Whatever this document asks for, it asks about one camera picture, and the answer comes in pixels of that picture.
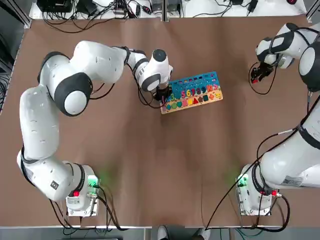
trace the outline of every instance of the green indicator light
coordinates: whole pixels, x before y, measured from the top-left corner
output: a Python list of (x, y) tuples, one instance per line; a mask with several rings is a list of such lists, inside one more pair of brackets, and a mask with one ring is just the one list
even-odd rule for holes
[(90, 187), (98, 187), (98, 178), (95, 175), (89, 175), (88, 176), (88, 185)]

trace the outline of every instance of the electronic equipment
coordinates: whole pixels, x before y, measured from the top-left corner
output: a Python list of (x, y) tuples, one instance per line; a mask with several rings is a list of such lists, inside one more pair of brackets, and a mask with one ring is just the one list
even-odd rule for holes
[(97, 12), (97, 5), (93, 3), (92, 0), (79, 0), (75, 9), (77, 10), (77, 12), (92, 16)]
[[(150, 0), (152, 11), (161, 11), (162, 9), (162, 1), (163, 0)], [(168, 12), (175, 12), (178, 10), (178, 6), (181, 4), (181, 0), (167, 0)]]
[(232, 5), (241, 5), (244, 2), (244, 0), (231, 0), (231, 2)]
[(72, 0), (37, 0), (36, 5), (41, 12), (70, 13), (73, 8)]

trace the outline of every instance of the table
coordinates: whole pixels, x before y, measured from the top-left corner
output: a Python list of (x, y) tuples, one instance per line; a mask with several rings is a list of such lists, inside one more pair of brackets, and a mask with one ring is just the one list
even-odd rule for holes
[[(248, 70), (257, 60), (255, 47), (273, 37), (287, 22), (306, 26), (305, 16), (225, 17), (112, 20), (79, 34), (53, 30), (35, 20), (25, 31), (0, 118), (0, 226), (58, 226), (49, 201), (22, 176), (16, 156), (22, 146), (19, 99), (36, 86), (45, 55), (60, 51), (71, 57), (81, 40), (109, 46), (128, 46), (150, 56), (164, 49), (174, 67), (172, 79), (217, 71), (223, 100), (161, 115), (143, 106), (127, 68), (112, 92), (90, 101), (78, 117), (60, 120), (60, 146), (56, 156), (90, 165), (111, 189), (116, 215), (122, 226), (149, 227), (206, 224), (216, 205), (242, 167), (253, 162), (265, 137), (296, 126), (305, 115), (307, 89), (298, 73), (298, 61), (280, 69), (270, 93), (255, 94)], [(255, 26), (254, 34), (244, 28)], [(67, 25), (70, 31), (74, 26)], [(265, 90), (271, 78), (257, 90)], [(100, 85), (94, 83), (94, 89)], [(101, 91), (107, 91), (108, 85)], [(262, 151), (280, 139), (271, 139)], [(318, 189), (286, 190), (291, 204), (290, 226), (319, 227)], [(261, 224), (280, 226), (279, 211), (261, 217)], [(244, 217), (250, 226), (255, 218)], [(83, 226), (105, 225), (105, 209), (84, 218)], [(211, 226), (240, 226), (235, 192), (222, 203)]]
[[(95, 0), (99, 5), (107, 6), (113, 0)], [(242, 5), (246, 5), (251, 0), (243, 0)], [(127, 0), (129, 5), (131, 6), (133, 12), (136, 12), (136, 3), (134, 1)], [(137, 2), (141, 5), (150, 6), (148, 0), (137, 0)], [(192, 18), (198, 14), (208, 13), (208, 14), (216, 14), (223, 12), (226, 7), (221, 5), (228, 5), (229, 1), (224, 0), (181, 0), (183, 6), (183, 12), (181, 13), (181, 18)], [(297, 0), (295, 5), (290, 5), (286, 0), (259, 0), (258, 4), (253, 13), (249, 15), (249, 17), (261, 17), (261, 16), (295, 16), (300, 14), (305, 14), (307, 12), (304, 1)], [(66, 18), (70, 17), (72, 13), (67, 13)], [(230, 10), (228, 10), (223, 16), (224, 17), (245, 17), (248, 14), (248, 9), (246, 7), (242, 7), (239, 5), (234, 5)], [(33, 19), (42, 19), (42, 12), (38, 8), (37, 4), (34, 2), (32, 4), (29, 16)], [(161, 17), (160, 11), (156, 14), (152, 13), (151, 15), (145, 13), (141, 10), (140, 18), (157, 18)], [(200, 15), (199, 17), (220, 17), (221, 14), (217, 15)], [(86, 14), (78, 14), (78, 19), (86, 19), (88, 16)], [(117, 15), (113, 13), (113, 11), (106, 12), (101, 19), (111, 19), (111, 18), (121, 18), (122, 15)], [(169, 12), (169, 18), (179, 18), (179, 13)]]

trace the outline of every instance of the metal frame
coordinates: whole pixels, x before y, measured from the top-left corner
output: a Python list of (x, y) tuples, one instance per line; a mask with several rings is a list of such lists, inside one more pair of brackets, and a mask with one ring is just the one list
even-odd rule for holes
[(169, 22), (168, 18), (168, 0), (162, 0), (162, 22)]
[(317, 12), (317, 10), (320, 7), (320, 0), (315, 0), (313, 5), (310, 7), (310, 9), (306, 13), (306, 18), (309, 22), (312, 21), (312, 16)]
[(26, 14), (16, 3), (14, 0), (6, 0), (9, 5), (11, 6), (12, 10), (16, 13), (19, 17), (21, 22), (24, 24), (25, 29), (29, 29), (31, 27), (32, 19)]

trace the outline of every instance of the colorful shape block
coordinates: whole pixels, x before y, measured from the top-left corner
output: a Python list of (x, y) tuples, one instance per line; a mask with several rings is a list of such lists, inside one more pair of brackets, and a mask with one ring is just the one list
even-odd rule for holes
[(183, 106), (183, 107), (188, 106), (188, 102), (187, 102), (187, 100), (186, 100), (186, 99), (184, 99), (184, 100), (182, 101), (182, 106)]

